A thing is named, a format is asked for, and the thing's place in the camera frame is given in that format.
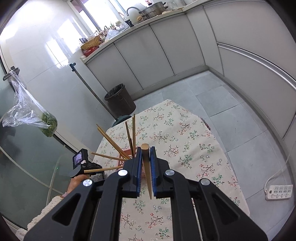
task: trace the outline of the floral tablecloth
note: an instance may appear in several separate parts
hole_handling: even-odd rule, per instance
[[[132,130],[132,119],[128,120]],[[122,148],[129,149],[125,124],[107,130],[107,134]],[[155,146],[156,155],[167,160],[170,168],[186,178],[210,179],[247,215],[246,200],[234,172],[213,134],[204,122],[182,106],[165,100],[136,115],[136,144]],[[118,156],[118,152],[104,138],[98,153]],[[94,162],[103,167],[118,165],[118,161],[96,156]],[[114,170],[105,172],[106,176]],[[121,241],[173,240],[172,213],[169,198],[149,198],[145,178],[140,197],[123,199],[120,220]]]

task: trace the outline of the brown trash can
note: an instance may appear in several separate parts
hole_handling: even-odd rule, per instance
[[[111,89],[104,99],[109,102],[111,109],[118,116],[130,115],[136,109],[136,105],[124,84],[117,85]]]

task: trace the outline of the bag of green vegetables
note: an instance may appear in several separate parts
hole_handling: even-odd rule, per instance
[[[37,126],[44,135],[52,137],[57,129],[57,119],[34,99],[13,70],[10,74],[8,81],[15,89],[14,106],[4,115],[3,127],[22,124]]]

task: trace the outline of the stainless steel pot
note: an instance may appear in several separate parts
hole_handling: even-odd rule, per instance
[[[153,5],[145,8],[143,11],[139,12],[142,14],[143,17],[146,17],[147,19],[153,18],[155,16],[158,16],[162,14],[163,12],[166,12],[166,9],[168,6],[164,6],[165,2],[157,2],[154,3]]]

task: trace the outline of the yellow basket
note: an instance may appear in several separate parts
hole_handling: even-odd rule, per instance
[[[92,47],[99,46],[102,42],[100,42],[100,36],[96,36],[93,39],[89,40],[88,42],[81,45],[81,49],[88,50]]]

